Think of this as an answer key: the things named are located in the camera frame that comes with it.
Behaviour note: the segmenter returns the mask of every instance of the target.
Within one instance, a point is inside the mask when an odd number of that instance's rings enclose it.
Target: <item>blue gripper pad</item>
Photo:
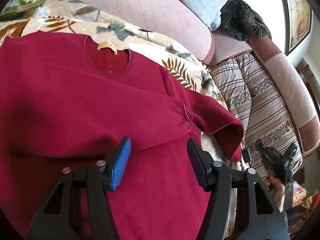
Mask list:
[[[116,190],[116,188],[120,185],[124,169],[129,159],[130,152],[131,140],[129,138],[126,138],[122,148],[119,150],[118,157],[112,169],[112,176],[110,182],[110,188],[112,191]]]

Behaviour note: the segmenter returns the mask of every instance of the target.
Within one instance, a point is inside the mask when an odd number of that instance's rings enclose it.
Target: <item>striped fabric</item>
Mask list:
[[[229,111],[244,125],[243,144],[251,148],[252,167],[265,176],[260,153],[255,149],[257,138],[282,154],[293,142],[298,146],[291,163],[295,173],[302,164],[295,129],[282,97],[253,55],[245,53],[228,59],[213,68],[211,76]]]

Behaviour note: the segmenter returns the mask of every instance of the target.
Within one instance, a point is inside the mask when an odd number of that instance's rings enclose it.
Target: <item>painting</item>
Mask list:
[[[286,19],[286,48],[288,55],[311,30],[311,8],[307,0],[282,0]]]

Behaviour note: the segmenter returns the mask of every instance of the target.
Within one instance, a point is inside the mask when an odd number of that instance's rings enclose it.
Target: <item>clothing tag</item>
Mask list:
[[[103,43],[100,43],[98,45],[98,50],[103,49],[103,48],[110,48],[113,50],[113,52],[115,53],[115,55],[118,55],[118,51],[116,49],[116,46],[114,44],[112,44],[110,41],[105,41]]]

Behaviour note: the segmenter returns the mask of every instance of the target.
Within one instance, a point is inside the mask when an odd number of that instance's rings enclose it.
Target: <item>red object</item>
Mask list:
[[[197,184],[187,139],[200,143],[200,131],[214,133],[226,156],[238,161],[241,122],[148,58],[96,48],[79,34],[5,38],[0,208],[26,236],[64,167],[89,167],[128,136],[127,168],[117,190],[108,192],[121,239],[195,239],[209,194]]]
[[[317,194],[313,197],[313,201],[312,201],[310,208],[309,208],[309,213],[311,213],[311,212],[313,212],[313,210],[315,210],[319,201],[320,201],[320,194]]]

